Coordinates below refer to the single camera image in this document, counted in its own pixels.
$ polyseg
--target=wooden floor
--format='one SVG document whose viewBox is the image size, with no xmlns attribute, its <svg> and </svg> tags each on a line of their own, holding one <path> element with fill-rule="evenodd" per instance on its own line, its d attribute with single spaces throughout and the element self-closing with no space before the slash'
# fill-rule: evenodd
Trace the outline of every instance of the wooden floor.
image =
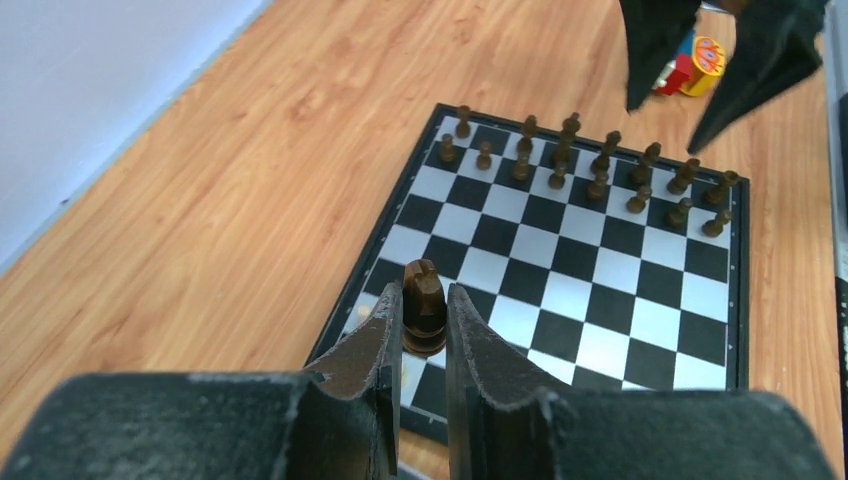
<svg viewBox="0 0 848 480">
<path fill-rule="evenodd" d="M 279 1 L 0 279 L 0 457 L 90 370 L 302 366 L 435 103 L 542 126 L 581 112 L 686 158 L 706 99 L 624 111 L 614 0 Z M 733 46 L 733 22 L 699 32 Z M 823 77 L 718 139 L 752 179 L 751 379 L 841 473 Z M 403 461 L 447 476 L 405 434 Z"/>
</svg>

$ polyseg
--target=chess pawn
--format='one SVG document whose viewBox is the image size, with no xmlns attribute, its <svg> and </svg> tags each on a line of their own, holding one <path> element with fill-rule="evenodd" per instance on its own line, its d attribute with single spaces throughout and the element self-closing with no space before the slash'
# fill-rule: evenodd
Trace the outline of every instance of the chess pawn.
<svg viewBox="0 0 848 480">
<path fill-rule="evenodd" d="M 686 224 L 689 219 L 689 210 L 692 209 L 692 199 L 689 197 L 681 198 L 679 202 L 666 213 L 665 221 L 672 227 L 679 227 Z"/>
<path fill-rule="evenodd" d="M 721 235 L 721 232 L 724 231 L 724 226 L 728 223 L 730 223 L 730 212 L 722 210 L 716 214 L 714 219 L 707 220 L 704 226 L 701 227 L 701 231 L 704 232 L 704 235 L 715 238 Z"/>
<path fill-rule="evenodd" d="M 456 116 L 459 117 L 459 123 L 456 125 L 456 138 L 468 138 L 471 135 L 471 125 L 468 123 L 471 120 L 471 108 L 468 105 L 462 105 L 456 109 Z"/>
<path fill-rule="evenodd" d="M 586 196 L 589 200 L 600 200 L 607 193 L 607 182 L 609 175 L 607 172 L 600 171 L 595 175 L 595 180 L 586 188 Z"/>
<path fill-rule="evenodd" d="M 530 155 L 525 153 L 518 154 L 518 161 L 515 162 L 515 167 L 512 169 L 512 178 L 516 180 L 526 180 L 530 175 Z"/>
<path fill-rule="evenodd" d="M 704 192 L 704 201 L 712 205 L 718 205 L 724 201 L 727 196 L 727 191 L 739 182 L 739 174 L 733 170 L 728 170 L 721 174 L 718 180 L 718 185 Z"/>
<path fill-rule="evenodd" d="M 492 167 L 492 144 L 483 142 L 480 144 L 480 155 L 477 155 L 477 168 L 488 170 Z"/>
<path fill-rule="evenodd" d="M 701 161 L 697 158 L 686 160 L 686 163 L 677 170 L 677 175 L 668 181 L 668 191 L 674 195 L 682 195 L 695 180 L 695 173 L 698 172 L 700 166 Z"/>
<path fill-rule="evenodd" d="M 453 148 L 453 136 L 449 133 L 442 135 L 442 161 L 451 163 L 456 160 L 456 150 Z"/>
<path fill-rule="evenodd" d="M 642 213 L 642 211 L 645 210 L 645 206 L 648 204 L 648 199 L 651 198 L 651 194 L 653 193 L 654 192 L 651 191 L 650 187 L 639 187 L 639 191 L 636 192 L 636 195 L 627 201 L 627 211 L 630 213 Z"/>
</svg>

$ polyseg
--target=chessboard border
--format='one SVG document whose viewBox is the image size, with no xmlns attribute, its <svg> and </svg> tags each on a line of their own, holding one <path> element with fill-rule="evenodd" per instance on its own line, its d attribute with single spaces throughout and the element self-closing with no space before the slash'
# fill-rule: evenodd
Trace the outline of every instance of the chessboard border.
<svg viewBox="0 0 848 480">
<path fill-rule="evenodd" d="M 327 350 L 335 345 L 338 342 L 339 337 L 341 337 L 344 325 L 347 322 L 351 309 L 353 308 L 353 304 L 359 296 L 363 282 L 367 279 L 368 272 L 370 270 L 369 266 L 374 263 L 376 256 L 380 253 L 382 243 L 379 240 L 388 235 L 395 223 L 397 210 L 402 206 L 401 200 L 406 197 L 409 190 L 412 188 L 412 183 L 414 181 L 413 172 L 417 171 L 417 169 L 420 168 L 420 166 L 426 161 L 425 154 L 427 150 L 431 148 L 434 136 L 438 133 L 438 127 L 443 119 L 449 115 L 455 115 L 456 109 L 457 106 L 444 103 L 437 103 L 433 109 L 430 118 L 421 130 L 421 134 L 409 155 L 406 165 L 403 167 L 389 198 L 377 218 L 368 240 L 365 242 L 365 245 L 360 252 L 359 258 L 351 269 L 351 273 L 336 300 L 336 304 L 333 306 L 333 310 L 327 318 L 318 339 L 307 357 L 306 365 L 323 355 Z M 505 130 L 521 130 L 521 122 L 507 120 L 476 111 L 472 111 L 471 121 Z M 559 139 L 559 132 L 547 128 L 539 128 L 534 137 L 543 138 L 550 142 L 557 142 Z M 600 151 L 603 142 L 578 136 L 574 145 L 575 147 L 581 147 L 587 150 Z M 618 148 L 615 152 L 615 156 L 619 158 L 631 157 L 631 159 L 638 159 L 641 155 L 642 152 L 628 148 Z M 666 157 L 660 157 L 657 162 L 657 165 L 664 165 L 671 168 L 677 168 L 682 164 L 683 163 L 680 161 Z M 699 172 L 699 176 L 702 176 L 704 173 L 709 173 L 710 177 L 717 177 L 721 174 L 720 172 L 709 168 L 702 168 L 701 170 L 702 171 Z M 734 302 L 736 310 L 736 328 L 731 328 L 732 322 L 730 319 L 728 319 L 727 322 L 728 343 L 736 346 L 734 354 L 731 355 L 731 353 L 728 352 L 726 360 L 726 368 L 729 371 L 728 378 L 735 379 L 735 384 L 731 384 L 731 382 L 728 381 L 728 389 L 746 389 L 748 388 L 749 382 L 749 190 L 750 180 L 744 177 L 740 178 L 739 182 L 733 189 L 734 197 L 738 197 L 736 198 L 735 209 L 738 215 L 738 223 L 740 224 L 737 229 L 738 238 L 735 240 L 738 242 L 738 246 L 735 251 L 739 256 L 739 258 L 736 259 L 736 264 L 739 266 L 739 271 L 737 272 L 738 288 L 735 290 L 739 292 L 739 296 L 728 299 Z M 729 261 L 733 264 L 734 259 L 732 258 L 732 255 L 734 249 L 731 247 L 729 252 L 731 255 Z M 732 287 L 732 282 L 733 278 L 731 277 L 728 279 L 729 290 L 731 292 L 734 290 L 733 288 L 730 288 Z M 446 425 L 433 421 L 432 416 L 424 415 L 408 408 L 402 408 L 400 412 L 400 419 L 401 428 L 423 435 L 435 441 L 439 441 L 443 444 L 447 444 L 448 438 Z"/>
</svg>

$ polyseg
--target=white square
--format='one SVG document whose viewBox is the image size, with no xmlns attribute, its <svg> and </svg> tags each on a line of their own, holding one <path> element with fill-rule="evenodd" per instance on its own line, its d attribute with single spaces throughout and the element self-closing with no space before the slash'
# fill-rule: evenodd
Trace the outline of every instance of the white square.
<svg viewBox="0 0 848 480">
<path fill-rule="evenodd" d="M 518 158 L 518 141 L 521 140 L 521 134 L 510 132 L 509 139 L 506 141 L 504 148 L 504 157 L 513 160 Z M 545 141 L 541 138 L 533 137 L 530 139 L 533 143 L 533 150 L 530 151 L 530 165 L 539 165 L 542 160 L 542 150 L 545 149 Z"/>
<path fill-rule="evenodd" d="M 677 203 L 683 197 L 692 196 L 692 185 L 686 187 L 686 190 L 680 195 L 675 195 L 668 191 L 668 182 L 676 175 L 676 172 L 670 172 L 662 168 L 653 168 L 651 172 L 651 190 L 654 191 L 653 196 L 668 200 L 669 202 Z"/>
<path fill-rule="evenodd" d="M 404 407 L 412 405 L 415 398 L 415 390 L 421 382 L 424 366 L 427 361 L 423 358 L 412 356 L 406 352 L 401 355 L 400 367 L 400 404 Z"/>
<path fill-rule="evenodd" d="M 686 266 L 686 237 L 646 227 L 642 259 L 674 270 L 683 270 Z"/>
<path fill-rule="evenodd" d="M 571 385 L 574 380 L 574 364 L 571 362 L 537 350 L 527 352 L 527 359 L 563 383 Z"/>
<path fill-rule="evenodd" d="M 635 295 L 642 261 L 608 248 L 598 249 L 592 282 Z"/>
<path fill-rule="evenodd" d="M 498 174 L 498 169 L 501 166 L 500 155 L 490 155 L 492 164 L 486 170 L 481 170 L 477 167 L 477 157 L 480 155 L 480 150 L 469 148 L 465 151 L 462 157 L 462 162 L 459 164 L 457 173 L 463 177 L 473 178 L 481 182 L 494 183 L 495 176 Z"/>
<path fill-rule="evenodd" d="M 676 351 L 679 333 L 680 310 L 636 298 L 630 325 L 632 338 Z"/>
<path fill-rule="evenodd" d="M 702 210 L 700 208 L 692 208 L 689 210 L 689 227 L 687 229 L 686 235 L 693 239 L 698 240 L 699 242 L 709 243 L 710 245 L 715 245 L 717 247 L 726 248 L 730 250 L 730 227 L 731 225 L 728 223 L 724 226 L 724 230 L 722 230 L 719 236 L 712 238 L 708 237 L 703 230 L 704 224 L 709 220 L 714 220 L 716 217 L 715 212 L 710 212 L 709 210 Z"/>
<path fill-rule="evenodd" d="M 483 213 L 513 223 L 521 223 L 530 195 L 514 188 L 492 185 L 483 204 Z"/>
<path fill-rule="evenodd" d="M 728 307 L 726 283 L 683 272 L 682 310 L 727 323 Z"/>
<path fill-rule="evenodd" d="M 468 245 L 474 238 L 479 222 L 480 212 L 446 203 L 442 205 L 442 211 L 436 219 L 433 234 Z"/>
<path fill-rule="evenodd" d="M 721 365 L 682 353 L 674 365 L 675 390 L 727 390 L 727 372 Z"/>
<path fill-rule="evenodd" d="M 471 247 L 459 271 L 459 283 L 497 294 L 509 258 Z"/>
<path fill-rule="evenodd" d="M 538 307 L 499 295 L 492 307 L 489 327 L 507 342 L 530 348 L 538 321 Z"/>
<path fill-rule="evenodd" d="M 624 379 L 630 338 L 586 323 L 577 349 L 577 365 L 618 380 Z"/>
<path fill-rule="evenodd" d="M 465 138 L 459 138 L 456 136 L 457 125 L 459 125 L 458 117 L 445 116 L 442 118 L 442 124 L 439 125 L 439 132 L 436 134 L 436 141 L 441 142 L 442 136 L 449 133 L 453 137 L 453 144 L 457 147 L 468 147 L 471 145 L 471 140 L 474 138 L 474 132 L 477 131 L 477 124 L 474 122 L 468 122 L 468 126 L 471 127 L 471 133 L 469 133 Z"/>
<path fill-rule="evenodd" d="M 631 213 L 627 210 L 627 202 L 636 196 L 636 192 L 611 185 L 609 187 L 608 195 L 609 201 L 607 201 L 607 215 L 639 225 L 648 224 L 648 207 L 650 207 L 650 200 L 648 200 L 644 210 L 639 213 Z"/>
<path fill-rule="evenodd" d="M 383 243 L 383 248 L 380 249 L 380 258 L 406 265 L 421 258 L 429 242 L 429 234 L 403 225 L 392 225 L 392 229 L 389 230 L 386 241 Z"/>
<path fill-rule="evenodd" d="M 574 177 L 566 175 L 565 185 L 560 189 L 554 189 L 548 185 L 548 179 L 553 173 L 554 171 L 547 167 L 536 168 L 536 173 L 533 174 L 533 181 L 530 184 L 530 193 L 555 202 L 568 203 L 568 197 L 571 195 L 571 187 L 574 186 Z"/>
<path fill-rule="evenodd" d="M 586 321 L 592 284 L 556 272 L 548 273 L 542 308 L 581 322 Z"/>
<path fill-rule="evenodd" d="M 512 251 L 509 256 L 522 262 L 527 262 L 539 267 L 550 269 L 554 263 L 559 236 L 555 233 L 531 227 L 519 225 L 512 242 Z"/>
<path fill-rule="evenodd" d="M 559 234 L 589 245 L 600 245 L 605 218 L 602 213 L 576 205 L 566 205 Z"/>
<path fill-rule="evenodd" d="M 456 175 L 444 170 L 422 165 L 412 181 L 409 193 L 419 197 L 444 202 L 453 188 Z"/>
</svg>

